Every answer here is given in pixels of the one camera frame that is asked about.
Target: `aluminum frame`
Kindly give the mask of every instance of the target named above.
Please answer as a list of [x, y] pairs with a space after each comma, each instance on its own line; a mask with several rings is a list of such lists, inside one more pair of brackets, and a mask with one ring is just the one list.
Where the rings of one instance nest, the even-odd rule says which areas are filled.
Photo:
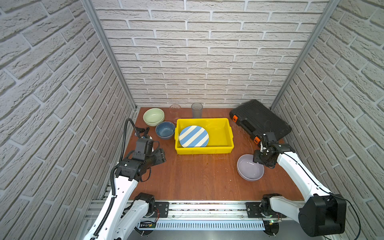
[[[131, 110], [131, 113], [129, 114], [129, 118], [131, 118], [133, 122], [136, 122], [137, 117], [139, 115], [139, 111], [140, 111], [140, 107], [137, 108], [137, 111], [134, 111], [134, 109]], [[125, 149], [127, 149], [127, 146], [128, 146], [129, 139], [131, 137], [132, 131], [133, 131], [132, 125], [128, 124]], [[120, 153], [121, 153], [121, 147], [118, 146], [117, 149], [116, 149], [116, 153], [115, 153], [115, 155], [113, 157], [112, 164], [107, 163], [107, 164], [109, 164], [108, 173], [111, 172], [112, 167], [115, 166], [116, 163], [118, 162], [119, 157], [120, 157]], [[108, 192], [110, 190], [111, 190], [111, 186], [109, 185], [109, 174], [106, 174], [106, 176], [104, 178], [104, 181], [103, 181], [103, 184], [101, 185], [100, 192], [98, 194], [98, 199], [107, 198]]]
[[[127, 201], [128, 207], [133, 200]], [[100, 213], [105, 200], [93, 200], [86, 213], [85, 220], [94, 220]], [[163, 220], [266, 220], [267, 218], [248, 218], [246, 202], [249, 201], [220, 201], [220, 200], [156, 200], [169, 202], [167, 218]]]
[[[139, 230], [148, 230], [141, 228], [137, 224]], [[159, 219], [156, 227], [150, 230], [198, 230], [198, 231], [256, 231], [265, 230], [262, 220], [163, 220]]]
[[319, 21], [317, 22], [316, 26], [314, 27], [312, 33], [308, 37], [307, 42], [305, 43], [303, 49], [301, 50], [299, 56], [297, 57], [295, 63], [293, 64], [291, 70], [289, 71], [287, 77], [285, 78], [285, 81], [283, 82], [283, 85], [281, 86], [279, 92], [277, 93], [275, 99], [273, 100], [270, 109], [274, 110], [277, 107], [277, 104], [279, 104], [281, 98], [283, 97], [286, 89], [291, 84], [294, 76], [296, 75], [297, 71], [303, 64], [305, 58], [311, 51], [314, 43], [320, 36], [322, 30], [324, 29], [325, 25], [327, 24], [329, 18], [333, 14], [334, 10], [336, 9], [337, 5], [339, 4], [340, 0], [329, 0], [328, 4], [324, 8], [324, 11], [322, 15], [320, 16]]
[[107, 34], [104, 31], [104, 28], [101, 24], [100, 18], [97, 15], [96, 9], [92, 3], [92, 0], [82, 0], [85, 11], [87, 12], [89, 16], [89, 20], [91, 21], [96, 34], [98, 35], [101, 45], [103, 46], [105, 53], [107, 54], [107, 57], [109, 61], [111, 62], [111, 66], [113, 70], [116, 73], [116, 76], [121, 84], [121, 87], [125, 93], [125, 96], [128, 98], [128, 102], [132, 109], [134, 111], [137, 111], [137, 105], [132, 97], [131, 91], [129, 90], [129, 87], [127, 85], [127, 82], [125, 81], [124, 75], [121, 71], [120, 65], [118, 63], [118, 60], [115, 56], [115, 53], [113, 52], [113, 49], [111, 47], [111, 44], [109, 43]]

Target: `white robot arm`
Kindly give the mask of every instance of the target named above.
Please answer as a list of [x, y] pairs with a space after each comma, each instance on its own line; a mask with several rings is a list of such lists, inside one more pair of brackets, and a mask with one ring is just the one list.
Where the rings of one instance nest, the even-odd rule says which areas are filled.
[[[280, 194], [263, 196], [260, 204], [265, 217], [281, 213], [300, 223], [309, 236], [344, 232], [346, 201], [330, 192], [304, 166], [288, 144], [279, 144], [273, 132], [260, 137], [261, 150], [256, 150], [253, 161], [273, 168], [281, 165], [300, 190], [305, 203], [291, 201]], [[140, 193], [130, 206], [124, 208], [141, 176], [151, 166], [165, 162], [162, 149], [152, 152], [153, 141], [141, 138], [131, 159], [126, 157], [111, 172], [111, 192], [94, 225], [84, 240], [125, 240], [144, 216], [154, 213], [153, 195]]]
[[311, 237], [344, 232], [346, 201], [334, 195], [304, 166], [288, 144], [280, 144], [273, 132], [264, 133], [261, 150], [255, 150], [253, 161], [274, 168], [278, 163], [300, 190], [305, 203], [286, 199], [280, 194], [263, 196], [261, 213], [268, 217], [282, 213], [300, 223]]
[[111, 191], [84, 240], [126, 240], [144, 216], [154, 213], [155, 198], [145, 193], [140, 193], [130, 207], [124, 208], [147, 169], [166, 161], [161, 148], [153, 151], [153, 143], [148, 138], [138, 139], [132, 158], [128, 154], [112, 168]]

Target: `black cable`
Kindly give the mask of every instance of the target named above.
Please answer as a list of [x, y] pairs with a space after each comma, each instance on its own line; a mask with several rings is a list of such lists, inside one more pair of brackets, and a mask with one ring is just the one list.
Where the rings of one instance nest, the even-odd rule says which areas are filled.
[[126, 157], [129, 157], [135, 150], [130, 151]]
[[126, 214], [126, 213], [125, 213], [126, 210], [131, 209], [131, 207], [132, 207], [132, 205], [133, 205], [133, 202], [134, 202], [134, 201], [132, 201], [131, 204], [130, 204], [128, 207], [124, 208], [124, 210], [122, 211], [122, 215], [121, 215], [120, 218], [124, 217], [124, 215]]
[[352, 203], [351, 203], [348, 199], [345, 199], [344, 197], [339, 197], [339, 196], [336, 196], [336, 195], [334, 195], [334, 194], [332, 194], [332, 193], [330, 193], [330, 192], [324, 191], [321, 187], [319, 187], [319, 189], [321, 189], [323, 192], [326, 192], [326, 193], [328, 193], [329, 195], [331, 195], [331, 196], [333, 196], [333, 197], [337, 197], [337, 198], [343, 199], [343, 200], [347, 201], [347, 202], [351, 205], [353, 211], [354, 211], [355, 214], [356, 214], [356, 217], [358, 218], [358, 222], [359, 222], [359, 232], [358, 232], [356, 238], [354, 239], [354, 240], [356, 240], [356, 239], [360, 236], [360, 233], [361, 233], [361, 223], [360, 223], [359, 215], [358, 215], [358, 213], [356, 212], [355, 208], [353, 207]]
[[135, 227], [135, 231], [138, 232], [140, 235], [146, 236], [153, 232], [153, 230], [144, 230], [141, 231], [137, 227]]
[[115, 178], [114, 174], [115, 174], [116, 169], [117, 169], [117, 165], [112, 168], [111, 174], [109, 175], [109, 180], [111, 181], [111, 192], [112, 192], [111, 201], [109, 202], [107, 211], [105, 212], [104, 217], [101, 219], [99, 226], [96, 228], [95, 232], [93, 233], [94, 236], [99, 235], [101, 228], [103, 227], [105, 221], [107, 220], [107, 218], [109, 216], [109, 213], [111, 212], [113, 203], [115, 202], [116, 187], [115, 187], [115, 181], [114, 181], [114, 178]]
[[153, 221], [142, 221], [140, 222], [140, 224], [143, 224], [143, 225], [149, 225], [149, 224], [154, 224], [155, 222]]
[[132, 127], [133, 127], [133, 129], [135, 130], [137, 137], [138, 137], [138, 138], [141, 138], [140, 133], [139, 133], [138, 129], [137, 129], [136, 126], [135, 126], [135, 123], [132, 121], [132, 119], [127, 118], [127, 119], [125, 120], [125, 123], [124, 123], [124, 131], [123, 131], [123, 134], [122, 134], [122, 146], [121, 146], [121, 153], [120, 153], [119, 162], [121, 162], [122, 158], [124, 157], [125, 141], [126, 141], [126, 137], [127, 137], [127, 127], [128, 127], [128, 122], [131, 122]]
[[[289, 155], [286, 154], [285, 152], [283, 152], [283, 154], [287, 155], [288, 157], [292, 158], [292, 160], [294, 160], [296, 163], [298, 163], [293, 157], [289, 156]], [[316, 182], [309, 176], [309, 174], [304, 170], [304, 168], [303, 168], [300, 164], [298, 164], [298, 165], [299, 165], [299, 166], [301, 167], [301, 169], [305, 172], [305, 174], [312, 180], [312, 182], [313, 182], [316, 186], [319, 186], [319, 185], [318, 185], [318, 184], [317, 184], [317, 183], [316, 183]], [[325, 192], [325, 193], [327, 193], [327, 194], [333, 196], [333, 197], [337, 197], [337, 198], [339, 198], [339, 199], [345, 200], [345, 201], [347, 201], [347, 202], [351, 205], [353, 211], [354, 211], [355, 214], [356, 214], [356, 217], [358, 218], [358, 222], [359, 222], [359, 232], [358, 232], [356, 238], [354, 239], [354, 240], [356, 240], [356, 239], [359, 237], [360, 233], [361, 233], [361, 223], [360, 223], [359, 215], [358, 215], [358, 213], [356, 212], [355, 208], [353, 207], [352, 203], [351, 203], [348, 199], [345, 199], [345, 198], [343, 198], [343, 197], [336, 196], [336, 195], [334, 195], [334, 194], [332, 194], [332, 193], [330, 193], [330, 192], [327, 192], [327, 191], [323, 190], [321, 187], [319, 187], [319, 189], [322, 190], [323, 192]]]
[[148, 176], [147, 180], [143, 181], [143, 179], [140, 178], [140, 182], [146, 182], [149, 180], [150, 177], [151, 177], [151, 167], [149, 167], [149, 176]]

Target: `white brick wall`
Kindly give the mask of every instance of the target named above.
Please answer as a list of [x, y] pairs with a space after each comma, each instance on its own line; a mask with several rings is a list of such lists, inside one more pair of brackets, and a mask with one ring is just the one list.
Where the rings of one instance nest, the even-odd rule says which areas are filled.
[[[245, 99], [270, 105], [277, 90], [268, 86], [286, 78], [327, 1], [93, 3], [139, 106], [232, 107]], [[228, 93], [253, 86], [257, 94]]]
[[131, 108], [81, 1], [0, 9], [0, 239], [74, 239]]
[[[382, 2], [342, 0], [275, 112], [312, 173], [358, 211], [359, 239], [384, 237]], [[347, 210], [344, 239], [358, 231]]]

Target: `clear glass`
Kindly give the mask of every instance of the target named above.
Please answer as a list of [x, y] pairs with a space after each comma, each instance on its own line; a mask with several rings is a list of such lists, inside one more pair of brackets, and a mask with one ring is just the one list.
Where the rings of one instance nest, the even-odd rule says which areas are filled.
[[180, 109], [181, 107], [178, 104], [172, 104], [171, 106], [169, 106], [169, 113], [170, 113], [171, 121], [173, 123], [177, 123], [177, 120], [179, 119]]
[[192, 104], [192, 118], [201, 118], [203, 105], [201, 103]]

